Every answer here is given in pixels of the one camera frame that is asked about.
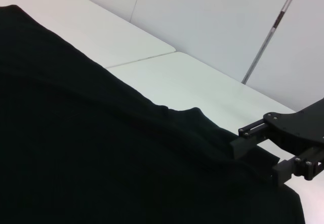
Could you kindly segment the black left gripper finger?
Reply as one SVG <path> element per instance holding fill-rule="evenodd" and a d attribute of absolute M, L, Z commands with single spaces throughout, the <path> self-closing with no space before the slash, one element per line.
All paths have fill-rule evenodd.
<path fill-rule="evenodd" d="M 255 150 L 263 154 L 270 154 L 270 152 L 258 146 L 259 143 L 269 139 L 269 132 L 270 126 L 264 119 L 239 128 L 238 138 L 230 143 L 233 158 L 239 159 L 248 152 Z"/>
<path fill-rule="evenodd" d="M 294 176 L 311 181 L 323 171 L 323 149 L 312 147 L 299 156 L 283 160 L 272 168 L 273 183 L 283 185 Z"/>

